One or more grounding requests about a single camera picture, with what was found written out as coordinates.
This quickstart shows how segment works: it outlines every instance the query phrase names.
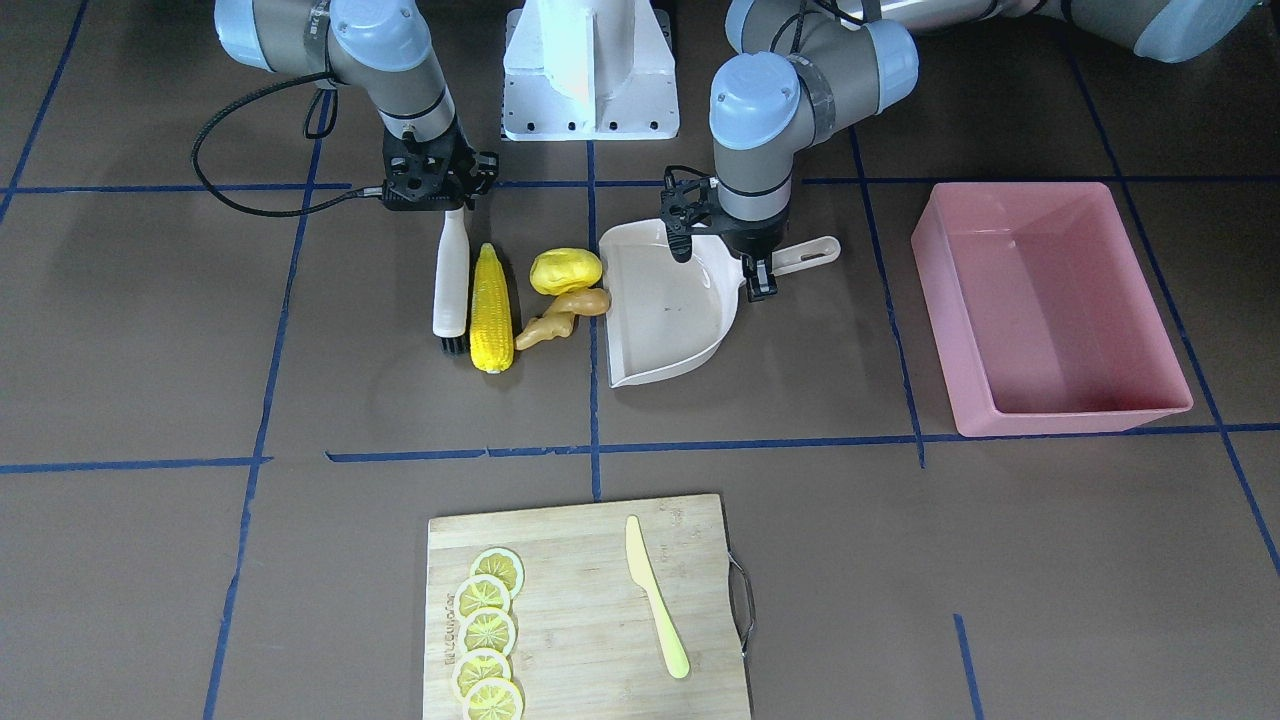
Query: ginger root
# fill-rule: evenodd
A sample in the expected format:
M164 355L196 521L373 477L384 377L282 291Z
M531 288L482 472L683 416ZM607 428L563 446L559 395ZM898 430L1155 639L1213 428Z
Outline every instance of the ginger root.
M547 311L541 318L534 318L525 325L525 332L516 336L516 350L529 350L544 340L568 337L573 332L572 313Z
M589 287L584 290L573 290L566 292L564 295L556 296L552 300L550 307L547 309L547 314L552 313L572 313L575 315L603 315L609 310L609 293L604 288Z

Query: yellow corn cob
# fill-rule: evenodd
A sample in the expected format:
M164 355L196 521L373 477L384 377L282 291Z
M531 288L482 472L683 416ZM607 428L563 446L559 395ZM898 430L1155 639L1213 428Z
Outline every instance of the yellow corn cob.
M471 364L485 373L500 373L516 359L511 328L507 278L493 245L480 246L471 290Z

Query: cutting board handle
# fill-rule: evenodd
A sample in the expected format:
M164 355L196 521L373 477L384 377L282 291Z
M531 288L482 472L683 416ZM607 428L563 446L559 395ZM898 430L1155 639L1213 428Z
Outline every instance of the cutting board handle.
M737 621L737 605L733 605L733 624L737 626L737 638L742 643L742 660L746 660L746 647L751 643L751 633L755 632L755 596L751 593L751 578L746 574L746 570L739 564L737 559L733 557L733 551L728 551L728 579L730 583L733 582L733 570L742 578L742 598L746 601L746 628ZM730 600L733 598L732 587L730 587Z

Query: yellow potato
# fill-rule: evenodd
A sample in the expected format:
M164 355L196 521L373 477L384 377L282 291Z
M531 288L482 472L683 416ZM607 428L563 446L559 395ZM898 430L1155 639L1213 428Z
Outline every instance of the yellow potato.
M604 274L604 265L591 251L581 247L557 247L534 258L529 282L543 295L561 295L591 287Z

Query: dustpan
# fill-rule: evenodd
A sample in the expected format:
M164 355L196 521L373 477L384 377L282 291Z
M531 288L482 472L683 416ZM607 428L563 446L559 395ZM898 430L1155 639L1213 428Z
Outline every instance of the dustpan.
M840 241L824 236L773 254L773 274L785 275L840 258ZM713 234L694 236L694 254L676 263L662 220L609 228L600 238L609 387L682 375L707 363L737 315L742 265Z

